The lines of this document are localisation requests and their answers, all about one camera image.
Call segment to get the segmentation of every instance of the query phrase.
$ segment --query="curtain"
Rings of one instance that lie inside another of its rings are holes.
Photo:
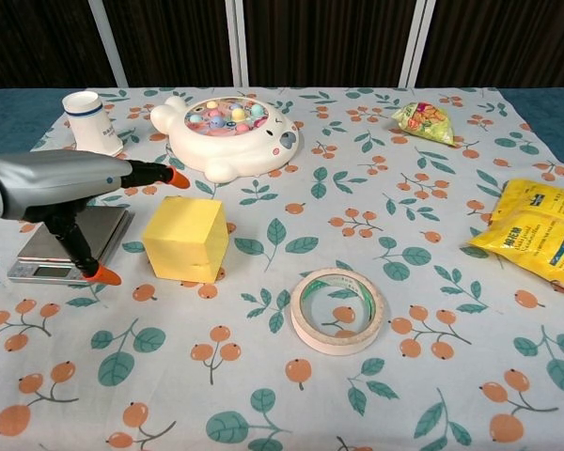
[[[224,0],[104,0],[130,86],[231,86]]]
[[[397,86],[415,0],[244,0],[253,86]]]
[[[87,0],[0,0],[0,87],[114,85]]]
[[[417,86],[564,86],[564,0],[437,0]]]

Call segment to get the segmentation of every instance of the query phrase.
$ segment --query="yellow sponge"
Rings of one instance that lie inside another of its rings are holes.
[[[227,249],[224,206],[218,200],[166,197],[142,242],[157,277],[212,283]]]

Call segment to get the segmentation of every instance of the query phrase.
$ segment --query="white cup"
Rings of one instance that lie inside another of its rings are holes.
[[[99,95],[93,91],[73,92],[63,99],[77,150],[114,157],[123,150],[123,142],[104,111]]]

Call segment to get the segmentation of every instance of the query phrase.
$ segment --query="yellow package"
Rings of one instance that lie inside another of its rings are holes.
[[[510,180],[491,215],[491,221],[500,221],[516,209],[541,211],[564,219],[564,188],[526,179]]]
[[[449,117],[441,108],[420,101],[397,110],[393,118],[409,134],[453,146],[453,129]]]
[[[564,287],[564,189],[513,180],[492,218],[470,244]]]

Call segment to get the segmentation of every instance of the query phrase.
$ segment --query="digital kitchen scale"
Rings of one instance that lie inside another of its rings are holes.
[[[102,265],[117,249],[132,217],[123,207],[87,207],[77,215],[92,256]],[[45,224],[17,255],[8,278],[33,284],[90,285]]]

